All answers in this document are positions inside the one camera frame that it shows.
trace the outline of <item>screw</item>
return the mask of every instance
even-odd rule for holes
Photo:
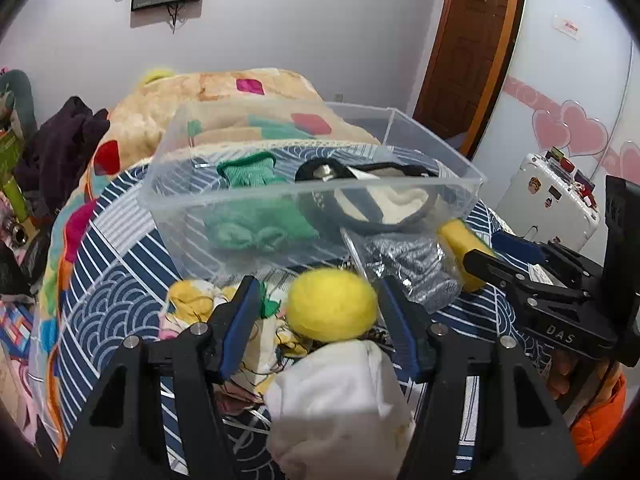
[[[313,176],[316,178],[320,178],[326,182],[327,180],[331,180],[333,177],[335,177],[335,172],[334,170],[332,170],[331,166],[329,166],[328,164],[323,164],[322,166],[316,168],[316,170],[313,172]]]
[[[500,338],[500,344],[508,349],[516,348],[516,346],[518,346],[518,342],[510,335],[503,335]]]
[[[434,323],[431,325],[431,331],[437,336],[443,336],[449,333],[449,327],[444,323]]]
[[[129,349],[135,348],[136,346],[138,346],[139,343],[140,343],[140,338],[137,335],[130,335],[129,337],[125,338],[124,341],[122,342],[124,347]]]
[[[202,335],[206,333],[208,329],[209,327],[207,326],[207,324],[201,321],[194,323],[189,327],[189,330],[193,335]]]

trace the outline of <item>yellow sponge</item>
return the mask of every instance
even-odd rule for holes
[[[462,275],[463,286],[462,289],[465,292],[475,292],[479,288],[484,287],[485,282],[480,278],[466,272],[462,261],[469,251],[478,249],[483,253],[489,254],[495,257],[495,253],[490,247],[487,246],[478,236],[469,229],[466,224],[459,218],[449,220],[445,224],[441,225],[438,229],[440,234],[449,244],[451,250],[456,257],[456,265]]]
[[[308,270],[289,289],[287,323],[317,341],[356,338],[372,327],[377,316],[376,291],[348,270]]]

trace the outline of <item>pink square patch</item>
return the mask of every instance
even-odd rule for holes
[[[236,79],[236,88],[241,92],[264,95],[262,83],[257,79]]]
[[[291,119],[296,123],[296,128],[313,136],[329,135],[331,126],[316,114],[291,114]]]

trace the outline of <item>orange jacket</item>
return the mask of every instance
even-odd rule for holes
[[[587,410],[571,430],[582,465],[589,463],[613,434],[622,419],[625,397],[626,379],[621,374],[611,398]]]

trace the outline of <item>clear plastic storage box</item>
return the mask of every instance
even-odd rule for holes
[[[435,231],[469,213],[483,179],[394,108],[247,98],[181,106],[139,200],[182,277],[259,277],[335,264],[343,228]]]

